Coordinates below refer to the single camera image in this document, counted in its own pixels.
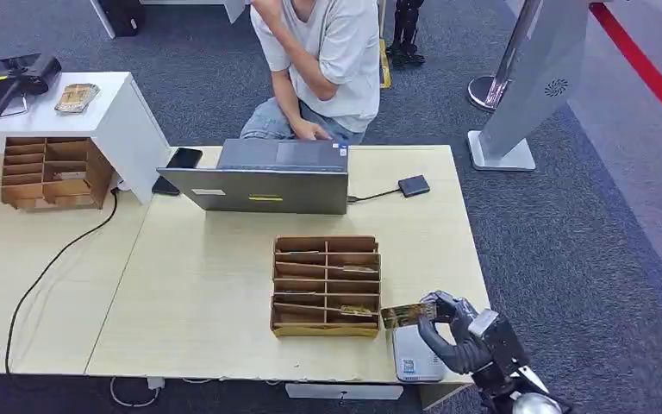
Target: white device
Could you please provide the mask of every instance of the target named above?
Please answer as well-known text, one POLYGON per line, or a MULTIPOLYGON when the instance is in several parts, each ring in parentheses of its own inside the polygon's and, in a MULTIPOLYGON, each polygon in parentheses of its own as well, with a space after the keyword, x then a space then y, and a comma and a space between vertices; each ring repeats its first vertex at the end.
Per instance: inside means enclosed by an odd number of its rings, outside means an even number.
POLYGON ((392 331, 397 378, 402 382, 438 382, 446 366, 417 333, 417 325, 392 331))

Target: gray carpet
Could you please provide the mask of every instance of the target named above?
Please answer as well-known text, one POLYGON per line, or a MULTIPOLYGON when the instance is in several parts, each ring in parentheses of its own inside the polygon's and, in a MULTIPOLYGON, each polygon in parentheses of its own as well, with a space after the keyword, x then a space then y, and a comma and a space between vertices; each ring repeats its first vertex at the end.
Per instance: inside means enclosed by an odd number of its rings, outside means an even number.
MULTIPOLYGON (((172 144, 216 144, 270 94, 247 14, 234 26, 225 19, 211 7, 151 7, 143 34, 110 42, 87 2, 0 0, 0 57, 43 51, 66 71, 129 70, 172 144)), ((510 13, 501 0, 435 0, 420 25, 428 63, 394 72, 365 144, 451 146, 492 305, 553 392, 580 412, 662 413, 662 264, 570 110, 532 134, 536 172, 472 170, 464 137, 486 115, 463 90, 497 64, 510 13)), ((0 376, 0 413, 114 410, 106 379, 23 380, 50 391, 19 392, 0 376)), ((140 383, 123 386, 126 399, 146 397, 140 383)), ((412 389, 397 402, 339 405, 289 400, 262 383, 174 380, 142 412, 419 410, 412 389)), ((462 392, 436 411, 478 412, 477 396, 462 392)))

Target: smartphone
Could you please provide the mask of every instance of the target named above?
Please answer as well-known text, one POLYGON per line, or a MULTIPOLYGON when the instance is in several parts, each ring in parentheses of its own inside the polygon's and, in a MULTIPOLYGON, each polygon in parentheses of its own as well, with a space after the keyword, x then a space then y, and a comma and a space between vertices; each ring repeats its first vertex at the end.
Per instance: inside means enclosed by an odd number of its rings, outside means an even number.
MULTIPOLYGON (((198 149, 179 148, 169 160, 166 168, 196 168, 202 155, 202 151, 198 149)), ((181 194, 178 188, 174 187, 173 184, 163 177, 159 177, 156 180, 156 184, 153 185, 153 192, 155 194, 166 194, 167 196, 181 194)))

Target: cardboard compartment box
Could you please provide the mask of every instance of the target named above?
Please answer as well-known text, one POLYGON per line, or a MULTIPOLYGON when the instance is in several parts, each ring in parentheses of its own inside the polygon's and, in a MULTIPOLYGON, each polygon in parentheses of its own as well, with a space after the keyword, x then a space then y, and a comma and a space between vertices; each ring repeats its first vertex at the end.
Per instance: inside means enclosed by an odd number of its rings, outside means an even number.
POLYGON ((376 336, 380 268, 372 236, 279 236, 273 246, 273 333, 376 336))
POLYGON ((101 209, 112 176, 90 138, 7 138, 1 201, 22 210, 101 209))

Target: white t-shirt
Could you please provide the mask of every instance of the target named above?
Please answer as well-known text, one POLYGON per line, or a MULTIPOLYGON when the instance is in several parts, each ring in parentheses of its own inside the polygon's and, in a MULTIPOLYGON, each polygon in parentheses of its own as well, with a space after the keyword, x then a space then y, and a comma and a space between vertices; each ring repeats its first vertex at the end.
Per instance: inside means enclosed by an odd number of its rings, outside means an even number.
POLYGON ((352 132, 365 132, 379 111, 379 21, 377 0, 315 0, 307 22, 282 0, 281 19, 306 52, 315 56, 323 76, 339 88, 328 101, 306 85, 290 57, 255 8, 250 16, 273 72, 290 67, 296 95, 313 111, 333 118, 352 132))

